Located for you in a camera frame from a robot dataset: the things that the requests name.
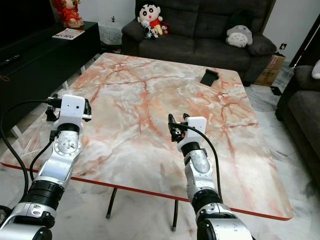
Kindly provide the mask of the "dark grey sofa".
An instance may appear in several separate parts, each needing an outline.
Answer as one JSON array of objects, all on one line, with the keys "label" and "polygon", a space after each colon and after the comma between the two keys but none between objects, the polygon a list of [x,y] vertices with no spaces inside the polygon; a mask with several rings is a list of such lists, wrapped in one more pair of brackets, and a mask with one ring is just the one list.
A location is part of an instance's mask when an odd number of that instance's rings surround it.
[{"label": "dark grey sofa", "polygon": [[[238,73],[246,87],[254,83],[277,51],[265,35],[275,0],[131,0],[134,18],[122,28],[122,53],[195,66],[215,67]],[[154,3],[168,23],[167,34],[147,39],[138,18],[141,7]],[[249,13],[253,36],[244,48],[226,42],[233,16]]]}]

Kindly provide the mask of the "black TV cabinet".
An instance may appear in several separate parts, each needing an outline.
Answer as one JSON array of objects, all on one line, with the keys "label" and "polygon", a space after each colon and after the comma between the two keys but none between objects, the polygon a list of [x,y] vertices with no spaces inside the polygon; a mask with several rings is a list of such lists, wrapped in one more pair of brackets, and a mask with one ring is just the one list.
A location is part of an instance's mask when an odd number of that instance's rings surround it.
[{"label": "black TV cabinet", "polygon": [[0,48],[0,61],[22,55],[19,62],[0,67],[0,75],[10,78],[2,82],[0,96],[6,92],[52,94],[100,50],[99,25],[84,22],[83,34],[75,39],[52,36],[64,30],[61,23],[39,30]]}]

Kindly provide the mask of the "black remote control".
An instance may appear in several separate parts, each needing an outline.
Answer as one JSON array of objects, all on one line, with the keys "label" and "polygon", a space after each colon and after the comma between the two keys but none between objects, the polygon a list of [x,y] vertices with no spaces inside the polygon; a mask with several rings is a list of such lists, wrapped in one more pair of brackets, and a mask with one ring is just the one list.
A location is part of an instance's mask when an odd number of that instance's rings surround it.
[{"label": "black remote control", "polygon": [[4,61],[0,62],[1,67],[8,67],[13,63],[19,62],[22,60],[23,57],[20,54],[12,55],[11,57],[5,59]]}]

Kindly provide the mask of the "black metal table leg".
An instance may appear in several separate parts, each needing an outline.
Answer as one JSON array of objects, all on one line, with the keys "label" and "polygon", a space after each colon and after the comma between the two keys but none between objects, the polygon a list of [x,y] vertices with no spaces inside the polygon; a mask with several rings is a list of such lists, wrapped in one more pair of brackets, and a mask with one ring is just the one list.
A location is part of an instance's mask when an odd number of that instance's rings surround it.
[{"label": "black metal table leg", "polygon": [[171,231],[175,232],[178,226],[178,216],[179,216],[179,201],[176,199],[174,201],[174,209],[173,209],[173,221],[171,224]]},{"label": "black metal table leg", "polygon": [[113,210],[113,207],[114,207],[115,195],[117,194],[117,191],[118,191],[118,189],[114,187],[112,189],[111,194],[110,194],[109,205],[107,207],[107,212],[106,212],[106,215],[105,215],[106,219],[110,219],[111,218],[112,210]]}]

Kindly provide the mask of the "black television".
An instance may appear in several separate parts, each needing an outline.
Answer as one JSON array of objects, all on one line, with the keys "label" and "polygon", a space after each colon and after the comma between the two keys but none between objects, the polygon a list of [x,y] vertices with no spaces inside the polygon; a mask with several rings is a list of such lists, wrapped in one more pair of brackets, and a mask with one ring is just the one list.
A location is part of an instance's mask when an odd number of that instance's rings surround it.
[{"label": "black television", "polygon": [[56,23],[51,0],[0,0],[0,47]]}]

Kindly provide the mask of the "cartoon boy plush doll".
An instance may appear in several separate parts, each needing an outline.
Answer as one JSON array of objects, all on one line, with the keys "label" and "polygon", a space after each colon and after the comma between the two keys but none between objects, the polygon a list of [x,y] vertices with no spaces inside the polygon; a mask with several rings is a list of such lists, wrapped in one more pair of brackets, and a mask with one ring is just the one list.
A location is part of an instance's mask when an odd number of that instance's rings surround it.
[{"label": "cartoon boy plush doll", "polygon": [[164,30],[162,29],[163,18],[160,16],[162,9],[155,2],[149,0],[142,2],[137,9],[137,22],[147,23],[151,30],[151,33],[157,38],[158,35],[163,35]]}]

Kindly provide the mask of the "red robed figurine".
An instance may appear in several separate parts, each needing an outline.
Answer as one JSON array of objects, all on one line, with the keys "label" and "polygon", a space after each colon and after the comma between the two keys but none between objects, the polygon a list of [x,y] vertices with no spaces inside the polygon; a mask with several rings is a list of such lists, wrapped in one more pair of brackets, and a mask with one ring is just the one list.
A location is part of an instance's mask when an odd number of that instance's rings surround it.
[{"label": "red robed figurine", "polygon": [[65,28],[77,29],[84,25],[78,9],[81,0],[50,0],[50,2]]}]

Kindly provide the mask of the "white table leg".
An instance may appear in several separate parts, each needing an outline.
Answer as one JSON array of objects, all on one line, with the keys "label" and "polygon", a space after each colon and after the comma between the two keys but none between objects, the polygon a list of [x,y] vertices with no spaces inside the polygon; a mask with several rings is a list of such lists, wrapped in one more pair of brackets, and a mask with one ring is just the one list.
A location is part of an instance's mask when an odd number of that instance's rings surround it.
[{"label": "white table leg", "polygon": [[23,135],[22,131],[17,125],[12,126],[10,131],[15,138],[20,138]]}]

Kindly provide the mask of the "black folded phone stand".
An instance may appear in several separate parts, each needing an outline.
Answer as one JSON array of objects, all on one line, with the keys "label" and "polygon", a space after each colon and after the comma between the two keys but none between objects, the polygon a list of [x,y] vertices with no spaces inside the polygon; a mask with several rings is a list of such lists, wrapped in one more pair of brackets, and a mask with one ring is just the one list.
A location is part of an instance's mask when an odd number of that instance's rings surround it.
[{"label": "black folded phone stand", "polygon": [[214,70],[210,70],[210,69],[206,69],[205,73],[203,74],[203,77],[200,80],[200,83],[208,86],[208,87],[212,87],[213,83],[216,80],[219,80],[219,73],[217,73],[217,71]]}]

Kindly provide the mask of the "brown cardboard box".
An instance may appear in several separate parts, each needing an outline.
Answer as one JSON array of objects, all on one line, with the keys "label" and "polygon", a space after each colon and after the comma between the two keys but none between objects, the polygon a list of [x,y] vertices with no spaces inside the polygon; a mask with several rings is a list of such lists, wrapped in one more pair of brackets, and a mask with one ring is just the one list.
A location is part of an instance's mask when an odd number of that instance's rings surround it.
[{"label": "brown cardboard box", "polygon": [[285,55],[282,55],[279,52],[272,55],[263,73],[260,74],[253,84],[267,87],[272,86],[281,71],[281,67],[285,62],[285,59]]}]

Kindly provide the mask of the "red and white magazine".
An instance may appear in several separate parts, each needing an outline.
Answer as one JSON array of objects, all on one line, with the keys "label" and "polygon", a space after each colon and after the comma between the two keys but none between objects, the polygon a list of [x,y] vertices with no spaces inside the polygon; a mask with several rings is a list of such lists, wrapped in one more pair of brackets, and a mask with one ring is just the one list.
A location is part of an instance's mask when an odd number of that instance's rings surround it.
[{"label": "red and white magazine", "polygon": [[78,38],[80,35],[84,34],[84,32],[85,30],[66,28],[57,34],[52,35],[52,38],[73,41],[73,39]]}]

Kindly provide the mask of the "grey Totoro plush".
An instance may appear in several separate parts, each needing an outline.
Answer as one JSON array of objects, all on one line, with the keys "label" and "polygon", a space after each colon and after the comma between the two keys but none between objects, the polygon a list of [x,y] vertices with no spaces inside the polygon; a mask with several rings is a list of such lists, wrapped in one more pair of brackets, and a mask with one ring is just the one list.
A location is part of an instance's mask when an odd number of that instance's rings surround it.
[{"label": "grey Totoro plush", "polygon": [[253,34],[246,25],[236,25],[226,31],[226,43],[236,48],[246,48],[253,44]]}]

